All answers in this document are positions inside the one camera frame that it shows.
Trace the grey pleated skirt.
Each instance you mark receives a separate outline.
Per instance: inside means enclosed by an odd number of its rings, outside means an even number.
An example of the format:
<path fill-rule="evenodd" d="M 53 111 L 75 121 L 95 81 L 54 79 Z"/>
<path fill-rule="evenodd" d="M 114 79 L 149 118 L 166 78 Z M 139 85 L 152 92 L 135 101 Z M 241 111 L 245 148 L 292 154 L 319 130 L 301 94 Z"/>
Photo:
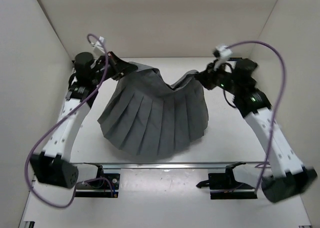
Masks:
<path fill-rule="evenodd" d="M 115 148 L 130 155 L 165 157 L 201 139 L 209 113 L 197 70 L 167 84 L 160 70 L 136 63 L 137 70 L 121 78 L 97 120 Z"/>

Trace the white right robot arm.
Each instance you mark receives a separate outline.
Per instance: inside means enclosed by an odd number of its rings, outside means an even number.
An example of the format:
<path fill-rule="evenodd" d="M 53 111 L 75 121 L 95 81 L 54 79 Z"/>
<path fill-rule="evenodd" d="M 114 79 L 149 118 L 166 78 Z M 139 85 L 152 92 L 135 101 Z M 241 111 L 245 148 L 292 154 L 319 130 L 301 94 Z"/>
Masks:
<path fill-rule="evenodd" d="M 214 61 L 195 78 L 207 90 L 220 87 L 233 94 L 233 104 L 259 140 L 266 157 L 264 166 L 270 166 L 271 174 L 264 175 L 257 168 L 236 162 L 226 166 L 224 183 L 231 190 L 241 184 L 260 188 L 272 203 L 305 193 L 318 175 L 296 156 L 275 121 L 275 106 L 256 87 L 252 74 L 258 64 L 250 59 L 239 59 L 230 72 L 226 71 L 227 66 L 228 63 L 217 65 Z"/>

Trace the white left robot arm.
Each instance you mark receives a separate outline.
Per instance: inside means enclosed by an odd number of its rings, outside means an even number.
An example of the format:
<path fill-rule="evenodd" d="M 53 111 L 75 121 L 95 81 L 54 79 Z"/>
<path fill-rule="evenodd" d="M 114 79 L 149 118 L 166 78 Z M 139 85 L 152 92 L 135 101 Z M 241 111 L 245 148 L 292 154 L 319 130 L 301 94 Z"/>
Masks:
<path fill-rule="evenodd" d="M 70 163 L 73 144 L 98 95 L 98 85 L 108 79 L 118 81 L 138 67 L 113 52 L 98 59 L 89 52 L 79 53 L 73 67 L 58 123 L 46 134 L 47 143 L 39 154 L 31 156 L 30 164 L 40 183 L 71 189 L 87 180 L 99 187 L 105 180 L 102 167 L 93 163 Z"/>

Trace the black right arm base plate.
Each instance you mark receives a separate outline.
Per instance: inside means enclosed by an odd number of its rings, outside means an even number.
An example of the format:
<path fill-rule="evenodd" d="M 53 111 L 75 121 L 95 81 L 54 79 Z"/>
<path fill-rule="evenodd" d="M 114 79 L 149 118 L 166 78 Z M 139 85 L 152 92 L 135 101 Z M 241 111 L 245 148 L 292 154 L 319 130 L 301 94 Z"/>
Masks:
<path fill-rule="evenodd" d="M 257 199 L 254 188 L 246 183 L 230 181 L 225 173 L 209 173 L 211 200 Z"/>

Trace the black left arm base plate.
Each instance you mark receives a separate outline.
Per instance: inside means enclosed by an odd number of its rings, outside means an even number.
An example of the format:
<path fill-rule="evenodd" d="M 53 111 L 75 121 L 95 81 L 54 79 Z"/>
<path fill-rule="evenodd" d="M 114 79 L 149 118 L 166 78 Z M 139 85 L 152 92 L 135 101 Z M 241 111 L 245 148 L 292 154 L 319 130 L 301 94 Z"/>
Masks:
<path fill-rule="evenodd" d="M 119 169 L 104 169 L 103 177 L 106 180 L 91 181 L 77 186 L 75 196 L 85 198 L 118 198 L 121 174 Z"/>

